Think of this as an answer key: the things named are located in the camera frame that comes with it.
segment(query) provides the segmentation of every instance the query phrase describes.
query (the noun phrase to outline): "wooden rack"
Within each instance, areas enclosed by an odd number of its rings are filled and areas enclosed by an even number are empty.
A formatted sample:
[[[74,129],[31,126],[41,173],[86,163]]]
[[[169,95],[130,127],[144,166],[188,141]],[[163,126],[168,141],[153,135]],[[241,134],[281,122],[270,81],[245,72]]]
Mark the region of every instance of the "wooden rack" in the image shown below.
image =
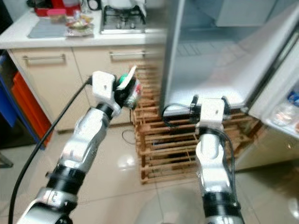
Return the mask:
[[[139,157],[141,183],[188,178],[196,175],[195,148],[199,136],[195,124],[177,117],[170,128],[160,117],[160,77],[153,67],[138,67],[135,73],[142,83],[142,98],[133,111],[136,153]],[[224,131],[233,142],[235,157],[252,142],[260,127],[258,120],[240,111],[232,111],[231,119],[223,122]],[[227,159],[230,151],[226,147]]]

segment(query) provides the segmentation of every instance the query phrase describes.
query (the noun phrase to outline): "tile floor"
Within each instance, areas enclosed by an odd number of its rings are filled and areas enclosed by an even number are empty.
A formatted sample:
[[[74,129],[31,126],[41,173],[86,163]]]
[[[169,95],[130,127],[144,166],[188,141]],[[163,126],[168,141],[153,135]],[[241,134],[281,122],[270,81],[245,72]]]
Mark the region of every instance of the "tile floor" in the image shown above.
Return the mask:
[[[72,212],[74,224],[201,224],[203,209],[197,180],[141,185],[134,145],[121,138],[123,130],[110,128],[79,192]],[[71,134],[55,134],[45,151],[39,151],[21,184],[15,222],[34,199],[44,177],[52,171]],[[126,137],[134,141],[128,132]],[[2,150],[14,162],[0,169],[0,224],[7,223],[14,182],[34,146]],[[239,173],[237,192],[247,224],[299,223],[299,163]]]

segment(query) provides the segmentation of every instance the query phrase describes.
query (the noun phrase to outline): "bottle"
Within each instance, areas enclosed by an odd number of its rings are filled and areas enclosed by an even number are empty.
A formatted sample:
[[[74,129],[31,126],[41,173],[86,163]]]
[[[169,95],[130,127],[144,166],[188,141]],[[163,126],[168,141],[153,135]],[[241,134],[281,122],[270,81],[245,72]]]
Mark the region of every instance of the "bottle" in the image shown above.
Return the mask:
[[[287,101],[276,106],[272,113],[272,122],[278,126],[286,126],[298,122],[299,119],[299,83],[292,89]]]

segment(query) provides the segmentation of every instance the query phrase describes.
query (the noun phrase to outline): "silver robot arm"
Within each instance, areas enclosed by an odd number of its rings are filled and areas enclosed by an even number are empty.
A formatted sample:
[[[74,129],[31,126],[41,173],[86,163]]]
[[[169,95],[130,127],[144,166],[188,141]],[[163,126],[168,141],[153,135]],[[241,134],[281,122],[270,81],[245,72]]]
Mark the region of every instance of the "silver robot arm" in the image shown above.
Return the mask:
[[[196,156],[200,163],[198,174],[206,224],[244,224],[224,153],[225,139],[221,134],[222,120],[227,116],[224,111],[228,109],[225,102],[225,99],[204,99],[196,124],[201,134]]]
[[[83,184],[103,141],[110,120],[123,106],[133,109],[140,96],[140,82],[133,77],[134,66],[126,77],[93,73],[93,94],[99,101],[77,123],[65,144],[49,182],[38,192],[18,224],[72,224],[69,214],[77,206],[77,193]]]

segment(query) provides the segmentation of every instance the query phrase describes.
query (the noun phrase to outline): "cabinet door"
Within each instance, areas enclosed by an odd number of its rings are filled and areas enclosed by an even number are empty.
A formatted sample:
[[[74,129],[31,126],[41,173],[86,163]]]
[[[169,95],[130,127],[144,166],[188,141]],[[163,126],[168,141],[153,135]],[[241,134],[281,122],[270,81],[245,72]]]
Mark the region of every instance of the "cabinet door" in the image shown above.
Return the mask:
[[[25,80],[53,122],[83,83],[71,48],[14,49],[12,52]],[[56,129],[73,129],[89,106],[86,92],[82,91]]]
[[[143,51],[143,46],[73,48],[83,80],[86,80],[94,71],[98,70],[120,77],[129,71],[130,65],[145,63]],[[86,90],[91,105],[96,106],[92,88],[89,86]],[[111,124],[128,122],[130,122],[129,110],[124,108],[121,114],[111,121]]]

